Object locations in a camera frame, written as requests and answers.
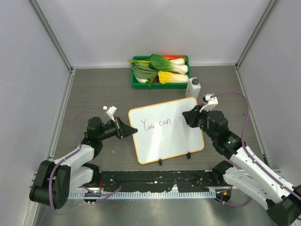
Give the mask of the orange-framed whiteboard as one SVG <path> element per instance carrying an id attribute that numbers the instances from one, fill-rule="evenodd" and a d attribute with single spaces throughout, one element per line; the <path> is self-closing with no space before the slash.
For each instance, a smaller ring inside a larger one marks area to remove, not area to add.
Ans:
<path id="1" fill-rule="evenodd" d="M 131 109 L 128 112 L 137 160 L 148 164 L 202 151 L 203 132 L 190 128 L 182 115 L 197 105 L 194 97 Z"/>

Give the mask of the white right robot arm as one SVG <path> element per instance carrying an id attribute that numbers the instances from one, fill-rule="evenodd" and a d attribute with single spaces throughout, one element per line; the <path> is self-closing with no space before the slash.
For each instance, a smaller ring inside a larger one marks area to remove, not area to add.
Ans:
<path id="1" fill-rule="evenodd" d="M 227 158 L 213 168 L 213 182 L 232 185 L 257 201 L 278 226 L 290 226 L 301 216 L 301 187 L 294 186 L 259 159 L 228 127 L 221 111 L 197 105 L 182 115 L 191 128 L 200 128 L 215 150 Z"/>

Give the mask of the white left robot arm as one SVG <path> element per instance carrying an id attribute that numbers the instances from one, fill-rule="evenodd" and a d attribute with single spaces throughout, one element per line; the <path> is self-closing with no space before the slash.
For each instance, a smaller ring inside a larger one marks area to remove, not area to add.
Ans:
<path id="1" fill-rule="evenodd" d="M 103 140 L 117 137 L 126 138 L 138 132 L 118 117 L 103 123 L 99 117 L 88 120 L 87 130 L 75 150 L 54 160 L 44 160 L 33 181 L 29 199 L 52 209 L 62 208 L 69 196 L 77 188 L 88 185 L 94 188 L 100 182 L 99 167 L 90 163 L 103 148 Z"/>

